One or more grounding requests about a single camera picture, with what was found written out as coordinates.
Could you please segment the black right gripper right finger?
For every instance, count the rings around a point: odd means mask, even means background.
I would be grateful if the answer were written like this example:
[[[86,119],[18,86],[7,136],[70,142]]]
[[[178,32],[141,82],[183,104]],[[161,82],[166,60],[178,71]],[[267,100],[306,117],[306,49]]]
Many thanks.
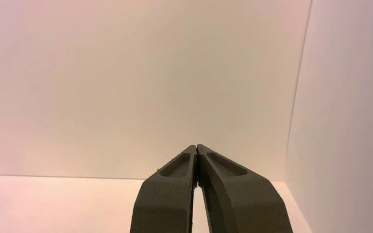
[[[265,177],[197,145],[198,184],[212,233],[291,233],[285,203]]]

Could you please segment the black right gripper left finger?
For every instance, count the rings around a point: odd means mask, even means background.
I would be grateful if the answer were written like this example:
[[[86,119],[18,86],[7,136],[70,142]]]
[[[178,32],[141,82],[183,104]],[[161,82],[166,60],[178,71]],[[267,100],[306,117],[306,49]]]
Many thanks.
[[[147,178],[134,203],[132,233],[190,233],[197,151],[188,146]]]

